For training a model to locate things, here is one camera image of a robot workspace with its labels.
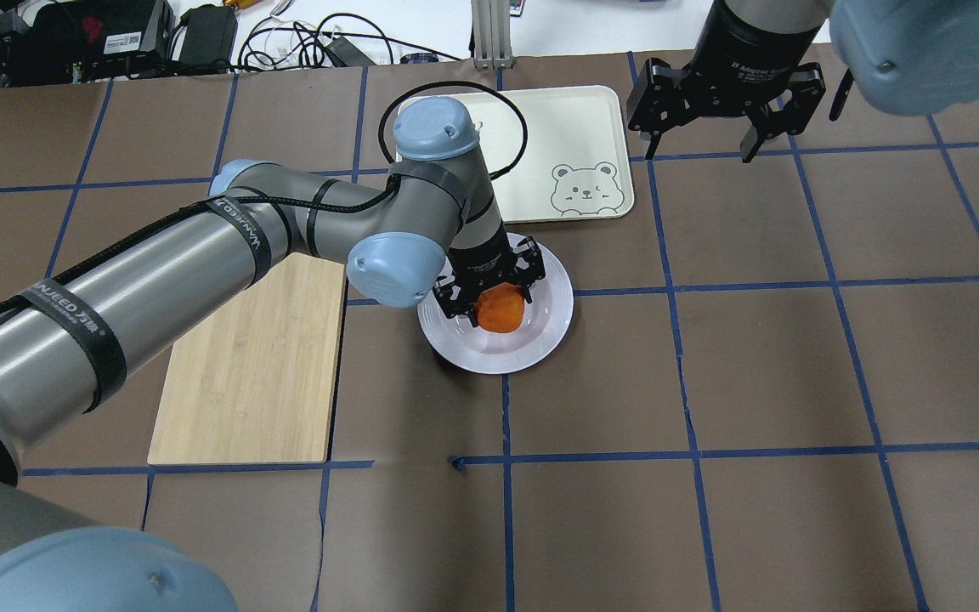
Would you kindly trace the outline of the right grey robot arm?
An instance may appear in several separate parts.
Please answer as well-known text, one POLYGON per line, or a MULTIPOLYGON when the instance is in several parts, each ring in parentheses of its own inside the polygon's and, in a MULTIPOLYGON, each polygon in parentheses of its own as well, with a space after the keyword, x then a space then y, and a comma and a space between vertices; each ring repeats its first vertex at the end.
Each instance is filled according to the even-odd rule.
POLYGON ((715 1, 687 65, 644 63, 626 128, 648 141, 652 159, 673 128, 745 117, 739 158, 751 162, 769 140, 801 134, 823 101, 823 69, 805 61, 823 25, 846 65, 832 121, 854 87, 894 116, 979 100, 979 1, 715 1))

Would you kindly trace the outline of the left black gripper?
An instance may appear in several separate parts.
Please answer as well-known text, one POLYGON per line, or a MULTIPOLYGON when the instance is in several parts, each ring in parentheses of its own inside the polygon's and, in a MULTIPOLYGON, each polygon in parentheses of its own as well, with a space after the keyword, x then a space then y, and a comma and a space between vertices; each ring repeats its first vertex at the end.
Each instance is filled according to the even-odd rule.
POLYGON ((501 283, 520 287, 526 303, 533 303, 533 286, 546 276, 543 252, 529 235, 512 244, 504 226, 484 243, 470 248, 448 249, 450 271, 440 272, 433 284, 439 309, 448 319, 466 317, 478 325, 478 296, 501 283))

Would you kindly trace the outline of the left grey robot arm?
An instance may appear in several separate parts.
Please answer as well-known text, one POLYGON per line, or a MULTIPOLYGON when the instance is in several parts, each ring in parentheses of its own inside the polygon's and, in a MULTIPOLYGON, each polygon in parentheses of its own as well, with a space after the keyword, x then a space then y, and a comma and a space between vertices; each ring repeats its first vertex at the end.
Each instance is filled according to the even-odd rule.
POLYGON ((98 525, 17 489, 32 446, 123 388, 218 307, 303 254, 343 264, 368 298, 434 298, 484 326, 487 294, 522 303, 545 278, 540 245, 512 239, 479 130, 459 100, 400 109, 384 190, 226 163, 202 201, 0 303, 0 611, 235 611, 210 567, 139 530, 98 525))

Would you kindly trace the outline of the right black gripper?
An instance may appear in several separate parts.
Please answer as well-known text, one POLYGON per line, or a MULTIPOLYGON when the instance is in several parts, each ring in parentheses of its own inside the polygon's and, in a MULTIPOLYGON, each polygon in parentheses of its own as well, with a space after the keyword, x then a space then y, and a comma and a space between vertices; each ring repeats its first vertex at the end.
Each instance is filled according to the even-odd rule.
POLYGON ((819 63, 803 61, 820 28, 776 32, 708 17, 686 65, 645 59, 626 101, 626 127, 648 141, 646 162, 663 134, 699 117, 750 118, 739 143, 745 164, 779 134, 801 134, 826 93, 819 63))

